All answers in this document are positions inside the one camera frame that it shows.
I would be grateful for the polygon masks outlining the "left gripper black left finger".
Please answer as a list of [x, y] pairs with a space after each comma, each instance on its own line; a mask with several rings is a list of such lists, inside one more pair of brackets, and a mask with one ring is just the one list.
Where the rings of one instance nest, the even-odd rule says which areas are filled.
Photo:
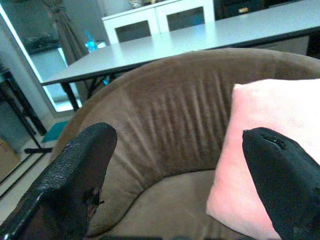
[[2, 240], [81, 240], [117, 145], [109, 124], [95, 123], [72, 138], [23, 194], [0, 226]]

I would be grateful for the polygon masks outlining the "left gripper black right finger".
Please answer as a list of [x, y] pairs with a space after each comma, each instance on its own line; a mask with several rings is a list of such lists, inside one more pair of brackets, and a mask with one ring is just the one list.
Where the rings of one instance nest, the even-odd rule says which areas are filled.
[[320, 166], [293, 139], [265, 127], [242, 132], [258, 197], [282, 240], [320, 238]]

